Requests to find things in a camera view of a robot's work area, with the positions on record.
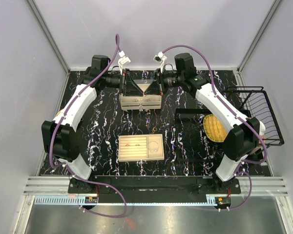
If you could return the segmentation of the beige jewelry drawer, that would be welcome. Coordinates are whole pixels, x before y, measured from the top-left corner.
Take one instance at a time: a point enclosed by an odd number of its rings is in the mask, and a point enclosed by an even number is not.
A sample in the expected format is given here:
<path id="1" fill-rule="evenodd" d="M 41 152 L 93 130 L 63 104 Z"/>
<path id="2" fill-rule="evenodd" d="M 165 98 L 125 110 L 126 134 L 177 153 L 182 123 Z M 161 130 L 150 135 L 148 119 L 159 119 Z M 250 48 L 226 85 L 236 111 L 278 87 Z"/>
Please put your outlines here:
<path id="1" fill-rule="evenodd" d="M 122 110 L 155 110 L 161 109 L 162 97 L 159 95 L 146 95 L 143 97 L 119 96 Z"/>

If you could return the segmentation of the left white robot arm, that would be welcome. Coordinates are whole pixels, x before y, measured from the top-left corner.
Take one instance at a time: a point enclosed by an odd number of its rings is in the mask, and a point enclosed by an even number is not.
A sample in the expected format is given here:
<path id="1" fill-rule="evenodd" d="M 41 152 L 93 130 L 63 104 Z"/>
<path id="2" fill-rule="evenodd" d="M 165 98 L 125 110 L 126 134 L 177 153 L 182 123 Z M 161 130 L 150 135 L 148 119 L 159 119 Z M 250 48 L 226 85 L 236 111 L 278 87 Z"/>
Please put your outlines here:
<path id="1" fill-rule="evenodd" d="M 67 167 L 71 174 L 80 179 L 79 188 L 90 193 L 95 189 L 96 181 L 90 178 L 91 168 L 80 153 L 77 128 L 89 105 L 104 88 L 116 88 L 124 96 L 142 97 L 144 92 L 130 77 L 129 70 L 123 67 L 130 62 L 123 51 L 119 53 L 120 71 L 110 71 L 111 59 L 103 55 L 94 55 L 91 66 L 82 75 L 75 92 L 66 106 L 52 121 L 42 124 L 44 150 L 49 154 L 49 162 L 56 158 L 59 166 Z"/>

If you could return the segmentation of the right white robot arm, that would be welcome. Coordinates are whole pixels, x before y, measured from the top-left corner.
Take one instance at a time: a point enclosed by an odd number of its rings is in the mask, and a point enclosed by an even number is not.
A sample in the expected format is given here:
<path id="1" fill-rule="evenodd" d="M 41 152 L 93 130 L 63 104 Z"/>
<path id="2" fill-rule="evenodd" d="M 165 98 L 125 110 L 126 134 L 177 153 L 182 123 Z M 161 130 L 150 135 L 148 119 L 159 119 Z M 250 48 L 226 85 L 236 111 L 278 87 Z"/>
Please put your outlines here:
<path id="1" fill-rule="evenodd" d="M 167 72 L 164 70 L 167 57 L 162 52 L 154 56 L 160 67 L 155 70 L 154 80 L 145 95 L 163 95 L 168 88 L 182 87 L 220 121 L 227 136 L 223 145 L 224 156 L 215 172 L 218 178 L 212 181 L 212 188 L 223 193 L 230 186 L 229 180 L 237 174 L 239 163 L 257 146 L 260 121 L 237 110 L 215 88 L 211 76 L 198 74 L 189 53 L 178 54 L 174 59 L 176 69 Z"/>

